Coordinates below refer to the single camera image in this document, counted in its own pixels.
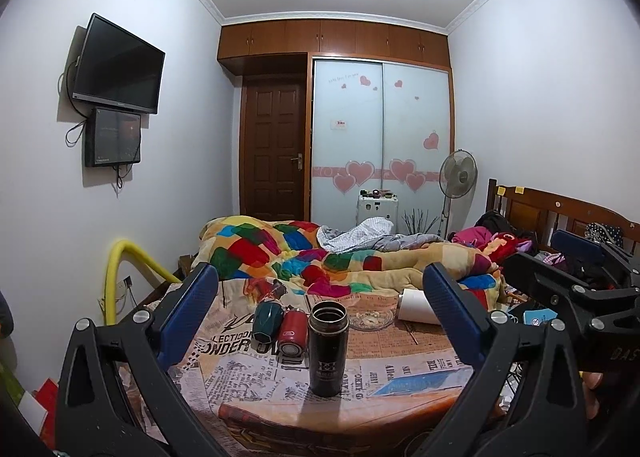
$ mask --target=wall-mounted tv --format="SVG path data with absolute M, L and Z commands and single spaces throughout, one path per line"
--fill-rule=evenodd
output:
M 158 113 L 164 53 L 92 14 L 72 97 L 100 106 Z

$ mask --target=standing fan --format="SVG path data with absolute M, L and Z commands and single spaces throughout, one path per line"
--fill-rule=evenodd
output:
M 476 160 L 466 150 L 456 150 L 450 154 L 440 167 L 440 189 L 444 193 L 444 205 L 442 207 L 442 220 L 438 235 L 442 232 L 442 223 L 447 219 L 449 226 L 449 211 L 451 199 L 459 199 L 469 193 L 478 178 L 478 166 Z

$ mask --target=wooden headboard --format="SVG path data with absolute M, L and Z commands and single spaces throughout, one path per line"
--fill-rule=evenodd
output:
M 619 226 L 625 249 L 635 254 L 640 243 L 640 224 L 597 204 L 520 186 L 500 186 L 489 179 L 486 210 L 499 211 L 515 228 L 535 231 L 540 249 L 550 250 L 551 234 L 566 230 L 583 236 L 589 222 Z

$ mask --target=yellow foam tube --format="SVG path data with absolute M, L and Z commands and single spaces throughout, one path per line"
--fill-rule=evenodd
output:
M 118 277 L 118 266 L 124 252 L 132 254 L 140 262 L 146 263 L 158 275 L 171 283 L 181 281 L 169 273 L 156 260 L 152 259 L 146 251 L 131 241 L 118 241 L 109 253 L 109 263 L 107 265 L 107 276 L 104 280 L 104 320 L 107 325 L 116 323 L 116 278 Z

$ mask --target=door handle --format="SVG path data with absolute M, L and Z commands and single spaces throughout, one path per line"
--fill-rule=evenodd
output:
M 292 157 L 291 160 L 298 161 L 298 169 L 302 170 L 302 152 L 300 152 L 297 157 Z

